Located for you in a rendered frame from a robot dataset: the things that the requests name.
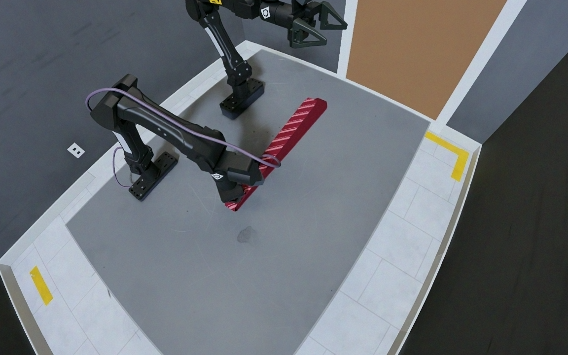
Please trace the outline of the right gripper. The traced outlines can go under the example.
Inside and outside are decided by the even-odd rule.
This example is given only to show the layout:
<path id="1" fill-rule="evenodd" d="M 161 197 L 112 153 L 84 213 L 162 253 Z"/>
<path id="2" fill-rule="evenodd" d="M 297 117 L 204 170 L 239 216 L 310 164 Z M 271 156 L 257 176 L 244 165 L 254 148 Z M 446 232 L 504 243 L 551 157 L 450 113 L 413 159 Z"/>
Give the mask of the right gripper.
<path id="1" fill-rule="evenodd" d="M 242 197 L 245 195 L 243 184 L 233 182 L 231 180 L 218 181 L 214 180 L 218 188 L 219 197 L 224 204 L 234 203 L 238 204 Z M 238 198 L 235 200 L 235 198 Z"/>

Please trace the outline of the red striped necktie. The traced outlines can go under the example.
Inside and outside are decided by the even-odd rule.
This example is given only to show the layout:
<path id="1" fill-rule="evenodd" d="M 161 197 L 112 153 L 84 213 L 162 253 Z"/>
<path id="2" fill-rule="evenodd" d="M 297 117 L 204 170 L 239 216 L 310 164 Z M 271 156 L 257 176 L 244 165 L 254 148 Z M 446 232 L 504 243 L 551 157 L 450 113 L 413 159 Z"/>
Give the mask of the red striped necktie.
<path id="1" fill-rule="evenodd" d="M 265 150 L 261 158 L 258 160 L 258 167 L 261 170 L 264 179 L 266 179 L 272 170 L 274 170 L 274 168 L 271 168 L 269 164 L 278 165 L 274 158 L 276 157 L 281 162 L 326 109 L 327 101 L 320 98 L 307 98 L 301 104 L 298 110 L 294 113 L 290 120 L 288 120 L 286 125 L 282 128 L 277 137 L 275 137 L 270 146 L 268 146 L 267 150 Z M 240 202 L 238 204 L 227 203 L 225 206 L 230 208 L 232 211 L 238 211 L 238 209 L 258 187 L 259 186 L 250 187 L 249 185 L 243 184 L 245 195 L 242 197 Z"/>

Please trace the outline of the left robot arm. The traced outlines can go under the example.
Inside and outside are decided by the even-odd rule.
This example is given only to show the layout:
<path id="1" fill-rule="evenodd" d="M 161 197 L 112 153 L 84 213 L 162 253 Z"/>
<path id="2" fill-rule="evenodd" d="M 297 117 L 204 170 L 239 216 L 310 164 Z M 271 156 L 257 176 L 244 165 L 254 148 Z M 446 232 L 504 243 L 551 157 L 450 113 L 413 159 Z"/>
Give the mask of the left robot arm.
<path id="1" fill-rule="evenodd" d="M 185 0 L 187 13 L 206 30 L 215 48 L 221 56 L 227 84 L 233 93 L 219 104 L 223 110 L 234 112 L 246 99 L 250 98 L 263 84 L 258 79 L 249 78 L 252 68 L 235 49 L 219 17 L 219 6 L 226 7 L 243 19 L 254 19 L 258 16 L 265 22 L 274 23 L 277 7 L 284 5 L 279 0 Z M 209 14 L 209 16 L 207 16 Z M 247 85 L 248 84 L 248 85 Z"/>

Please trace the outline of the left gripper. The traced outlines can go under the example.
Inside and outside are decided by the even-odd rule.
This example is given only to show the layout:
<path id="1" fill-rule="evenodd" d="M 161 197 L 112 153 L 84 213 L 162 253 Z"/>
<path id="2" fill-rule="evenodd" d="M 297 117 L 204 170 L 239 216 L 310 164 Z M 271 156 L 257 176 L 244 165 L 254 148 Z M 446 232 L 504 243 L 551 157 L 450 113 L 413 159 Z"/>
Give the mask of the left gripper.
<path id="1" fill-rule="evenodd" d="M 278 26 L 287 29 L 287 40 L 290 41 L 290 47 L 297 49 L 310 46 L 326 45 L 327 39 L 317 30 L 314 15 L 319 13 L 320 30 L 346 30 L 348 24 L 336 13 L 329 2 L 312 1 L 302 6 L 296 0 L 291 0 L 291 4 L 284 3 L 279 5 L 275 12 L 275 21 Z M 328 23 L 328 13 L 330 13 L 341 25 L 333 25 Z M 287 28 L 288 17 L 288 28 Z M 308 22 L 309 21 L 309 22 Z M 319 41 L 303 42 L 309 34 L 317 37 Z"/>

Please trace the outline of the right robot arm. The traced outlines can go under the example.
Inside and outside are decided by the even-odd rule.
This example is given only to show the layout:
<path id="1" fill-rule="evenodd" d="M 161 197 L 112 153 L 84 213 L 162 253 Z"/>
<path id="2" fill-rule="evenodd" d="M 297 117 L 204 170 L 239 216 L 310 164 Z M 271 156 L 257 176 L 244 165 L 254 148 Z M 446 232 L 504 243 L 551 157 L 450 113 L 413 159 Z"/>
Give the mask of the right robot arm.
<path id="1" fill-rule="evenodd" d="M 255 159 L 236 155 L 235 151 L 226 150 L 225 144 L 196 134 L 226 142 L 221 131 L 201 127 L 172 114 L 143 94 L 137 83 L 138 78 L 134 75 L 125 75 L 112 87 L 125 92 L 125 95 L 108 92 L 90 112 L 96 123 L 113 132 L 130 171 L 140 175 L 129 188 L 136 199 L 141 200 L 177 160 L 164 151 L 153 163 L 152 148 L 143 143 L 135 124 L 173 144 L 187 159 L 197 163 L 201 171 L 210 173 L 214 180 L 229 179 L 250 187 L 263 185 L 265 179 Z M 256 181 L 258 173 L 262 180 Z"/>

